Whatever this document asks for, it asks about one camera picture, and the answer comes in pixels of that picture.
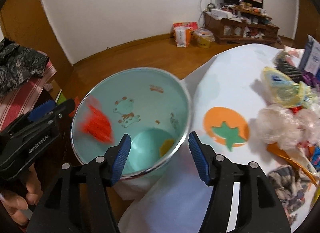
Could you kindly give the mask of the person's left hand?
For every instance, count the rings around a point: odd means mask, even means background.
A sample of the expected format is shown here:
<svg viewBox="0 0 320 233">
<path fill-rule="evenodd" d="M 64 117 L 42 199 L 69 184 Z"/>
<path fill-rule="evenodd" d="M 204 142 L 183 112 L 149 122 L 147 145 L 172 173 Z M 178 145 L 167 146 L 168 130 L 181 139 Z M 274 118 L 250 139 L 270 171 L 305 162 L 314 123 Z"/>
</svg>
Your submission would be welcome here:
<svg viewBox="0 0 320 233">
<path fill-rule="evenodd" d="M 32 164 L 29 167 L 29 174 L 26 181 L 27 194 L 21 197 L 9 190 L 1 192 L 1 203 L 4 205 L 7 213 L 20 226 L 25 226 L 29 219 L 22 213 L 22 210 L 28 210 L 28 205 L 37 205 L 43 195 L 41 183 Z"/>
</svg>

